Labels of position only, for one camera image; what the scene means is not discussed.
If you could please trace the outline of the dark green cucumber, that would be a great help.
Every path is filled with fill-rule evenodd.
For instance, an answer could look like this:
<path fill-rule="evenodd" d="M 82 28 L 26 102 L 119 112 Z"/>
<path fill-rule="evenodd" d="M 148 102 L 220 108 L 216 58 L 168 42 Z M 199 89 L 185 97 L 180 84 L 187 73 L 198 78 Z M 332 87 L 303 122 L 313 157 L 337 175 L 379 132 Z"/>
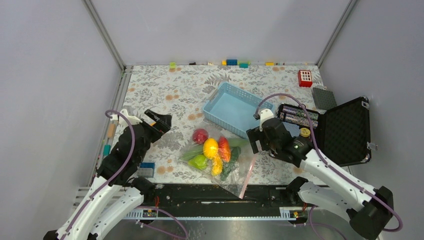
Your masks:
<path fill-rule="evenodd" d="M 221 181 L 225 181 L 230 173 L 236 168 L 235 165 L 241 154 L 241 151 L 242 149 L 239 146 L 233 147 L 231 149 L 229 161 L 223 163 L 222 172 L 220 174 Z"/>

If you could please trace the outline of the red orange mango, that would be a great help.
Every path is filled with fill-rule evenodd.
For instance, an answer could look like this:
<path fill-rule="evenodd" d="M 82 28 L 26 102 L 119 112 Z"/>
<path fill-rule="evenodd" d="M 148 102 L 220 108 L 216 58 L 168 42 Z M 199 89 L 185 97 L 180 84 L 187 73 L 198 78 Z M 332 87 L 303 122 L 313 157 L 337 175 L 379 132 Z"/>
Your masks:
<path fill-rule="evenodd" d="M 231 159 L 231 149 L 229 141 L 226 137 L 221 136 L 218 139 L 218 154 L 223 162 L 228 163 Z"/>

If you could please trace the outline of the clear pink zip top bag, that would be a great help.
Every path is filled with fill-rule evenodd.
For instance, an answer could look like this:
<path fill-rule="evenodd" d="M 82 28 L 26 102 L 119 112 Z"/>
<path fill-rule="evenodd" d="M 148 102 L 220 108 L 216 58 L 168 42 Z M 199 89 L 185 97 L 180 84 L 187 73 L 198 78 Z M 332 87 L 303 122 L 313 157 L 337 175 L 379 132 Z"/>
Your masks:
<path fill-rule="evenodd" d="M 256 163 L 248 140 L 207 122 L 188 131 L 179 160 L 239 199 Z"/>

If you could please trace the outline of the red apple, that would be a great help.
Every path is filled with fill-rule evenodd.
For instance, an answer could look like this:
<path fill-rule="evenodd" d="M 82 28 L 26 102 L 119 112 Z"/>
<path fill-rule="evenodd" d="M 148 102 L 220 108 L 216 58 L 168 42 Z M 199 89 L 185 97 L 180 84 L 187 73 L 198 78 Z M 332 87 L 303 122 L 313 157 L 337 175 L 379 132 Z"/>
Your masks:
<path fill-rule="evenodd" d="M 194 130 L 191 138 L 194 143 L 203 144 L 209 138 L 209 133 L 204 128 L 198 128 Z"/>

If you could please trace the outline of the yellow lemon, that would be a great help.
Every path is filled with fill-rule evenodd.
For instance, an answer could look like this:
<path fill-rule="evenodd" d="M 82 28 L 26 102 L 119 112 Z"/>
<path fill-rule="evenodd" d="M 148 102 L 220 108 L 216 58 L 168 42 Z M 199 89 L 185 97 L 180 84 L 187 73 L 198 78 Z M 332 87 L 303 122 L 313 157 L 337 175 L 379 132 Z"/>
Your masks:
<path fill-rule="evenodd" d="M 203 155 L 207 159 L 213 159 L 214 156 L 218 154 L 218 151 L 219 151 L 219 145 L 214 138 L 208 138 L 203 143 Z"/>

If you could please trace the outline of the yellow corn cob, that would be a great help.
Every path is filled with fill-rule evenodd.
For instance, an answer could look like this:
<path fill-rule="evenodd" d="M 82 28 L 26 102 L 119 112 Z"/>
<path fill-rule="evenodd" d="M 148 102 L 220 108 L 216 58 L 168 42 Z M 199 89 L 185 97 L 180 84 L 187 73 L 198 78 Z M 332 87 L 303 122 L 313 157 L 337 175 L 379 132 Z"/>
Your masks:
<path fill-rule="evenodd" d="M 215 155 L 212 159 L 211 174 L 213 176 L 220 175 L 223 170 L 223 161 L 219 155 Z"/>

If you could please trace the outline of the green apple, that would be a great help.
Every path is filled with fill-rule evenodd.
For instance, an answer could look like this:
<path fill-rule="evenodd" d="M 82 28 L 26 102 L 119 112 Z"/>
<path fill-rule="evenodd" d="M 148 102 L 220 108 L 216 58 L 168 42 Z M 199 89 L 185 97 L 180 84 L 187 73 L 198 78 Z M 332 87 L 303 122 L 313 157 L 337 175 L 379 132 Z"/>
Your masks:
<path fill-rule="evenodd" d="M 187 163 L 189 166 L 199 170 L 204 170 L 208 167 L 208 159 L 203 154 L 196 155 Z"/>

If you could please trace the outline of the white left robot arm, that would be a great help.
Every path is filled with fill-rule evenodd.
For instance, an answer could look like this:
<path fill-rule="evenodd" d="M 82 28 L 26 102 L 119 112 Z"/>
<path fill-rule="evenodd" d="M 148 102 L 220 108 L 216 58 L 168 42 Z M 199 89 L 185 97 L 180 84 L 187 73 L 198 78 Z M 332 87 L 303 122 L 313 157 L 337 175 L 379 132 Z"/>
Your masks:
<path fill-rule="evenodd" d="M 124 131 L 102 160 L 87 194 L 71 217 L 59 229 L 48 231 L 43 239 L 102 240 L 132 209 L 154 202 L 154 184 L 144 177 L 136 177 L 123 196 L 107 206 L 136 173 L 151 145 L 171 129 L 170 114 L 159 114 L 150 109 L 144 113 L 153 124 L 129 115 L 126 109 L 105 112 L 110 120 L 124 126 Z"/>

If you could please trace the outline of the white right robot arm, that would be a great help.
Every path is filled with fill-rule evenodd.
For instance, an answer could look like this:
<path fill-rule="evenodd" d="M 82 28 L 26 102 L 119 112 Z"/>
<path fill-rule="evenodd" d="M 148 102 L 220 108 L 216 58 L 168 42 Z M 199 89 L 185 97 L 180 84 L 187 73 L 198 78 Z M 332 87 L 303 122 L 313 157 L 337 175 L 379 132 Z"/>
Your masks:
<path fill-rule="evenodd" d="M 394 197 L 385 186 L 376 188 L 359 180 L 326 157 L 307 137 L 293 137 L 270 109 L 254 114 L 259 121 L 246 134 L 253 153 L 257 143 L 272 158 L 292 164 L 323 181 L 323 189 L 305 178 L 289 184 L 287 201 L 293 206 L 303 202 L 322 207 L 346 220 L 351 228 L 367 240 L 375 240 L 394 217 Z"/>

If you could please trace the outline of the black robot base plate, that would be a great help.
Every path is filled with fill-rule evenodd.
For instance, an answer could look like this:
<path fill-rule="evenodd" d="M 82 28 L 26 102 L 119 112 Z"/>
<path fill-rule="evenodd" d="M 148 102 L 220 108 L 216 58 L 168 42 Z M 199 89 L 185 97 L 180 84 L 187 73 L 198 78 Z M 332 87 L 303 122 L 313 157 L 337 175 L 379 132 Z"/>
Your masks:
<path fill-rule="evenodd" d="M 165 184 L 141 205 L 194 218 L 279 217 L 283 209 L 302 213 L 311 207 L 285 185 L 248 185 L 239 198 L 216 184 Z"/>

